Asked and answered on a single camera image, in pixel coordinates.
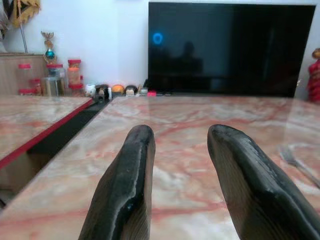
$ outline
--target white wall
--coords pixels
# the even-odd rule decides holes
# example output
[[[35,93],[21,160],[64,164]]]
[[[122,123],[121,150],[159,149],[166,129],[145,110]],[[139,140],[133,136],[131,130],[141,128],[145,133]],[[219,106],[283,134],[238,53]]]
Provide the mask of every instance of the white wall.
[[[153,2],[318,4],[320,0],[153,0]],[[296,96],[307,96],[311,54],[320,47],[317,6],[301,66]],[[86,83],[141,84],[148,76],[148,0],[41,0],[41,11],[25,25],[30,53],[44,53],[40,31],[54,32],[58,61],[81,58]],[[8,51],[23,52],[19,29],[8,32]]]

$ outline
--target wooden sideboard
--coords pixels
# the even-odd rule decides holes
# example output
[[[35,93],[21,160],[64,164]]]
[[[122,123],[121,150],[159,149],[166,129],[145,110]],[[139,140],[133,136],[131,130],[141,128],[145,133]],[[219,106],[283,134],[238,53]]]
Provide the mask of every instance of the wooden sideboard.
[[[19,64],[31,64],[35,78],[47,75],[46,62],[41,54],[0,54],[0,95],[18,94],[17,69]]]

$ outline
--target fork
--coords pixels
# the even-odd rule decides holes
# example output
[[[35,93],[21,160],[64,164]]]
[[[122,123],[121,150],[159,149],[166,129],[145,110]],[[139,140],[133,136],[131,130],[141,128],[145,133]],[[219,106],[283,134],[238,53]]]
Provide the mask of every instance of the fork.
[[[320,189],[320,180],[313,176],[313,174],[305,166],[303,166],[295,159],[288,146],[279,147],[279,152],[283,160],[285,160],[288,164],[296,167]]]

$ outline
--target pink marble surface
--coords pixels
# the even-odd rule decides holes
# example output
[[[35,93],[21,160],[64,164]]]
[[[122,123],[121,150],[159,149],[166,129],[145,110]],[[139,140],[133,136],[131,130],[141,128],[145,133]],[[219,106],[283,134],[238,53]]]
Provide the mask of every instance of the pink marble surface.
[[[237,240],[207,132],[226,124],[251,136],[320,213],[320,190],[281,160],[289,145],[320,178],[320,107],[282,98],[119,97],[62,150],[0,215],[1,240],[78,239],[102,174],[135,125],[153,128],[151,240]]]
[[[0,96],[0,161],[90,101],[86,97]]]

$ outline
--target red lid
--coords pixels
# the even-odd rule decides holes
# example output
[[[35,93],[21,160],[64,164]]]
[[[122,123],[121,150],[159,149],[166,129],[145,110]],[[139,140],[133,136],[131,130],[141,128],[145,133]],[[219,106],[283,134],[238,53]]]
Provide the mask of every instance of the red lid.
[[[60,68],[63,68],[64,65],[63,64],[47,64],[46,67],[48,69],[60,69]]]
[[[69,64],[80,64],[81,60],[80,59],[69,59],[68,63]]]
[[[31,68],[30,63],[19,64],[19,69],[30,69],[30,68]]]
[[[69,84],[70,89],[83,89],[84,85],[82,83],[80,84]]]
[[[22,89],[19,89],[19,93],[20,94],[36,94],[37,89],[35,89],[35,88],[22,88]]]
[[[30,79],[29,80],[30,84],[39,84],[41,83],[40,78],[35,78],[35,79]]]

